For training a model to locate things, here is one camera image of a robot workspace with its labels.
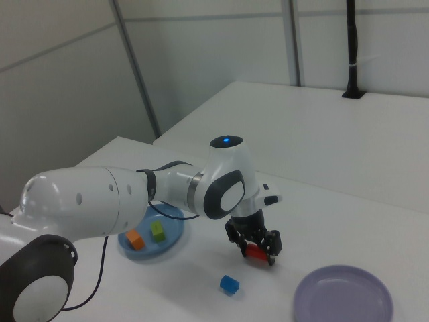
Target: black stand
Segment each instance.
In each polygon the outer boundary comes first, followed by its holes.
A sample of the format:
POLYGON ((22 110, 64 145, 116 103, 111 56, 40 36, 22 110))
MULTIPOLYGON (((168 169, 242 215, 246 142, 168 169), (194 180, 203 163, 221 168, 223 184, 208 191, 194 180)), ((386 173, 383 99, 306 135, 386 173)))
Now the black stand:
POLYGON ((343 97, 360 99, 365 91, 357 86, 357 30, 355 21, 355 0, 347 0, 347 37, 349 41, 349 83, 343 97))

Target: white table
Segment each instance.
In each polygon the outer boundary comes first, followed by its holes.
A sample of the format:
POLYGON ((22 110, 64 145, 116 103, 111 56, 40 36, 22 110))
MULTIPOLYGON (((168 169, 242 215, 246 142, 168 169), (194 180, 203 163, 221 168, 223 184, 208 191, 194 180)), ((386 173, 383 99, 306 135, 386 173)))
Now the white table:
POLYGON ((429 213, 429 99, 235 82, 154 145, 206 158, 245 139, 258 171, 429 213))
MULTIPOLYGON (((204 165, 203 159, 117 138, 80 166, 136 170, 173 160, 204 165)), ((358 266, 378 276, 392 294, 394 322, 428 320, 429 216, 267 174, 257 177, 274 181, 284 196, 264 211, 267 228, 282 235, 284 248, 274 266, 241 257, 225 233, 227 218, 186 222, 179 242, 146 262, 127 259, 113 236, 98 293, 55 321, 292 322, 298 283, 331 264, 358 266), (219 290, 224 274, 241 283, 234 296, 219 290)), ((92 292, 102 244, 102 238, 76 242, 79 261, 67 306, 92 292)))

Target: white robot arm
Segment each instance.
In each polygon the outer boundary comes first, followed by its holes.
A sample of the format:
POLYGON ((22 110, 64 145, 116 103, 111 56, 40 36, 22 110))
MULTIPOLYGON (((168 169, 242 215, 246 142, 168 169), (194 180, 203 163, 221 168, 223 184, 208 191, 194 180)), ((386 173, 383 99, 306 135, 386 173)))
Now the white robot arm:
POLYGON ((228 237, 245 256, 247 242, 270 265, 282 248, 261 209, 281 200, 274 186, 257 182, 243 140, 210 143, 204 169, 172 162, 157 170, 76 167, 44 172, 25 186, 19 213, 0 215, 0 321, 50 321, 70 294, 80 239, 136 227, 147 203, 163 201, 210 219, 231 215, 228 237))

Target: blue plate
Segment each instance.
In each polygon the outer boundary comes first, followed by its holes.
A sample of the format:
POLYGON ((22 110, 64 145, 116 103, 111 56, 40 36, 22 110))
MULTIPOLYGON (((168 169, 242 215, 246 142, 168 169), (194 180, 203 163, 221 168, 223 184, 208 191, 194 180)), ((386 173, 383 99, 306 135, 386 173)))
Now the blue plate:
MULTIPOLYGON (((169 205, 155 205, 155 207, 163 213, 166 213, 167 215, 184 218, 183 212, 178 208, 171 207, 169 205)), ((126 233, 119 234, 118 241, 119 245, 121 245, 128 258, 132 260, 138 260, 165 252, 168 248, 170 248, 178 241, 180 236, 183 234, 183 228, 183 220, 167 218, 157 213, 152 208, 148 207, 145 217, 143 218, 141 223, 135 228, 135 230, 137 230, 137 232, 143 238, 145 242, 145 247, 140 250, 134 250, 134 248, 131 246, 131 243, 125 236, 126 233), (154 240, 150 227, 150 224, 157 220, 161 222, 162 229, 164 230, 164 235, 166 236, 166 240, 161 241, 160 243, 157 243, 154 240)))
POLYGON ((297 287, 297 322, 391 322, 393 301, 374 275, 352 266, 319 268, 297 287))

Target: lavender plate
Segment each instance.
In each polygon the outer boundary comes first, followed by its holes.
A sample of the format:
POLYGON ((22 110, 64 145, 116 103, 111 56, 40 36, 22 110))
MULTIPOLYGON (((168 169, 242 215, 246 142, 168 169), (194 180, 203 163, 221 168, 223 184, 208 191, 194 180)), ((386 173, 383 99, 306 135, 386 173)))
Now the lavender plate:
POLYGON ((374 275, 352 266, 327 266, 307 275, 294 297, 297 322, 391 322, 393 302, 374 275))

